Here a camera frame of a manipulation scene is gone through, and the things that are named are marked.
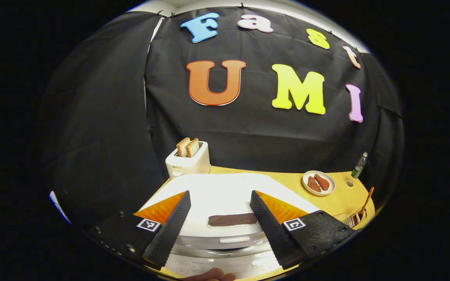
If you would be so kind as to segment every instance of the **orange letter u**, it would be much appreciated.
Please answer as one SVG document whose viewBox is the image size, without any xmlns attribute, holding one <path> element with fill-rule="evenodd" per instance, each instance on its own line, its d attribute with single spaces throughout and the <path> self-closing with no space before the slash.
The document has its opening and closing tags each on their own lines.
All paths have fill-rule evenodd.
<svg viewBox="0 0 450 281">
<path fill-rule="evenodd" d="M 189 62 L 189 94 L 191 98 L 202 105 L 226 105 L 235 101 L 241 89 L 241 69 L 246 66 L 242 60 L 224 60 L 221 65 L 227 69 L 227 87 L 223 92 L 209 91 L 209 70 L 214 62 L 199 60 Z"/>
</svg>

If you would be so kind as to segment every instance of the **brown food item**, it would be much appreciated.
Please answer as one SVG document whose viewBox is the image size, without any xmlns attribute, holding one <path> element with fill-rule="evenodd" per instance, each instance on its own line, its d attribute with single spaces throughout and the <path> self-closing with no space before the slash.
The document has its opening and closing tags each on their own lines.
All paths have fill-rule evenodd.
<svg viewBox="0 0 450 281">
<path fill-rule="evenodd" d="M 186 137 L 185 139 L 182 139 L 182 141 L 177 144 L 178 156 L 180 156 L 180 157 L 187 156 L 186 146 L 190 143 L 191 143 L 190 137 Z"/>
<path fill-rule="evenodd" d="M 318 186 L 317 181 L 313 176 L 309 176 L 308 186 L 316 192 L 322 192 L 322 190 L 320 190 L 320 186 Z"/>
<path fill-rule="evenodd" d="M 321 178 L 318 174 L 315 175 L 316 181 L 319 183 L 320 187 L 322 187 L 322 190 L 328 190 L 329 189 L 329 182 L 325 180 L 324 178 Z"/>
<path fill-rule="evenodd" d="M 239 224 L 256 224 L 258 219 L 253 213 L 240 215 L 212 215 L 207 220 L 209 226 L 236 226 Z"/>
<path fill-rule="evenodd" d="M 193 139 L 193 141 L 187 144 L 185 149 L 187 151 L 187 157 L 194 157 L 194 155 L 199 150 L 199 139 L 198 138 Z"/>
</svg>

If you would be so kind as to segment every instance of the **yellow letter m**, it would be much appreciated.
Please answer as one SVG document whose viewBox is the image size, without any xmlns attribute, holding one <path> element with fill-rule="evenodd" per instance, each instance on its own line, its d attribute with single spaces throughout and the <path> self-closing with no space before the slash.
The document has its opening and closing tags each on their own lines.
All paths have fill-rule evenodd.
<svg viewBox="0 0 450 281">
<path fill-rule="evenodd" d="M 310 71 L 302 83 L 291 66 L 274 64 L 272 69 L 277 72 L 279 79 L 277 84 L 277 98 L 272 101 L 273 107 L 290 109 L 293 105 L 289 100 L 289 92 L 291 92 L 291 96 L 298 110 L 303 107 L 307 97 L 310 95 L 305 109 L 308 112 L 325 114 L 322 94 L 324 76 Z"/>
</svg>

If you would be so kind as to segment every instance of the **foam letter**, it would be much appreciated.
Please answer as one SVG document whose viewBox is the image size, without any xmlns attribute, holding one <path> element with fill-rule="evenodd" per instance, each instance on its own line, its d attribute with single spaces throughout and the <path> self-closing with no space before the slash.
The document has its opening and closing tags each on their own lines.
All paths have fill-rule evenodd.
<svg viewBox="0 0 450 281">
<path fill-rule="evenodd" d="M 308 112 L 325 114 L 323 103 L 322 83 L 324 76 L 310 71 L 303 83 L 291 66 L 274 64 L 272 69 L 277 72 L 277 98 L 272 101 L 273 107 L 290 109 L 293 103 L 289 100 L 289 92 L 293 97 L 296 108 L 300 110 L 310 95 L 309 102 L 305 106 Z"/>
<path fill-rule="evenodd" d="M 350 120 L 360 123 L 364 121 L 361 114 L 361 89 L 352 84 L 346 84 L 346 88 L 350 92 L 350 104 L 352 105 L 352 111 L 348 117 L 350 117 Z"/>
<path fill-rule="evenodd" d="M 358 69 L 361 69 L 361 64 L 359 64 L 356 60 L 357 55 L 352 52 L 352 50 L 350 49 L 350 47 L 348 46 L 343 46 L 343 48 L 346 50 L 346 53 L 348 53 L 348 57 L 350 58 L 350 60 L 352 61 L 352 64 L 354 64 L 354 66 Z"/>
<path fill-rule="evenodd" d="M 190 21 L 186 21 L 180 25 L 180 27 L 187 27 L 189 31 L 194 36 L 192 39 L 192 43 L 201 42 L 205 39 L 211 38 L 218 34 L 216 30 L 209 30 L 208 27 L 211 28 L 217 28 L 218 23 L 213 20 L 212 18 L 218 18 L 220 15 L 211 12 L 208 14 L 205 14 L 204 16 L 199 16 L 197 18 L 194 18 Z"/>
<path fill-rule="evenodd" d="M 324 49 L 329 49 L 329 43 L 325 40 L 324 34 L 308 28 L 307 33 L 309 34 L 310 42 Z"/>
<path fill-rule="evenodd" d="M 189 62 L 189 94 L 191 98 L 202 105 L 226 105 L 235 101 L 241 90 L 241 69 L 246 66 L 242 60 L 224 60 L 221 65 L 227 69 L 227 87 L 225 91 L 216 93 L 209 91 L 209 70 L 214 62 L 200 60 Z"/>
<path fill-rule="evenodd" d="M 273 32 L 270 21 L 263 16 L 244 14 L 241 18 L 243 18 L 243 20 L 237 22 L 240 27 L 248 28 L 250 30 L 259 30 L 261 32 Z"/>
</svg>

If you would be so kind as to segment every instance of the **letter f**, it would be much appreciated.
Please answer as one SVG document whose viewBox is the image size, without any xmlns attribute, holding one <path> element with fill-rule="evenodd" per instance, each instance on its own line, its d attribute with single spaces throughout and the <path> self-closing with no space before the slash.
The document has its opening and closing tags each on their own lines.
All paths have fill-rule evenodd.
<svg viewBox="0 0 450 281">
<path fill-rule="evenodd" d="M 187 27 L 189 29 L 189 31 L 194 36 L 192 38 L 192 43 L 201 42 L 205 39 L 208 39 L 208 38 L 213 37 L 216 34 L 218 34 L 218 32 L 216 30 L 209 30 L 207 28 L 208 27 L 217 28 L 218 23 L 215 20 L 213 20 L 212 18 L 218 18 L 219 16 L 220 16 L 219 14 L 217 14 L 215 12 L 211 12 L 211 13 L 205 14 L 204 16 L 199 16 L 190 21 L 186 21 L 186 22 L 182 23 L 182 25 L 180 25 L 180 27 Z"/>
</svg>

